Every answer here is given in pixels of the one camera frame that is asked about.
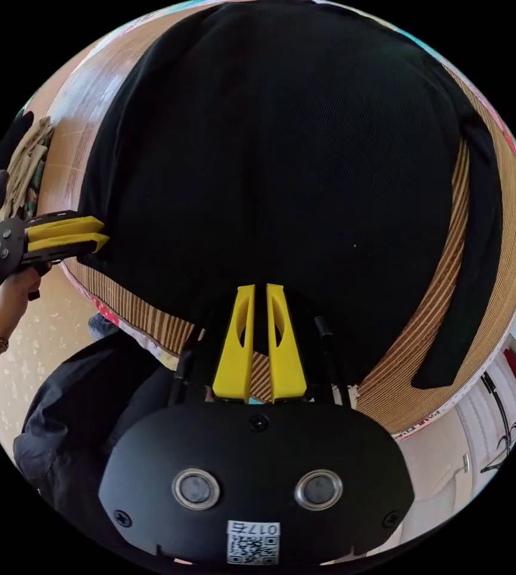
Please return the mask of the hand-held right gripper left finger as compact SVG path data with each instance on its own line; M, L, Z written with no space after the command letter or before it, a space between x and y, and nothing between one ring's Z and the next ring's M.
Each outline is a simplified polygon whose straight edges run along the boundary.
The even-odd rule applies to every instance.
M250 397L253 364L255 286L240 286L214 376L212 390L221 401L246 403Z

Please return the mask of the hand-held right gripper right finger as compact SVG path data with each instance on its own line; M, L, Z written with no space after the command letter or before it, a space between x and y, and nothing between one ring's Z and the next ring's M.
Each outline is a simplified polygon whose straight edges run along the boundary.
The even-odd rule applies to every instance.
M271 395L275 403L303 398L306 379L284 288L266 285Z

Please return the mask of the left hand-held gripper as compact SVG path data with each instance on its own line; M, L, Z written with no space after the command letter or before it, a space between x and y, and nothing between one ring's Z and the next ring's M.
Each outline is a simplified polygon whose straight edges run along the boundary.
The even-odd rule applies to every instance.
M11 217L0 223L0 287L13 274L34 268L42 277L50 264L101 250L109 237L104 224L72 210L44 214L28 222Z

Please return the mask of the person's left hand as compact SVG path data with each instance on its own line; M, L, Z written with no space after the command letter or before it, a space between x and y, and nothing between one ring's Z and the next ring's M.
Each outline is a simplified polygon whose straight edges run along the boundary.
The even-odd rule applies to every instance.
M16 325L24 315L30 294L41 284L41 276L28 268L7 278L0 287L0 321Z

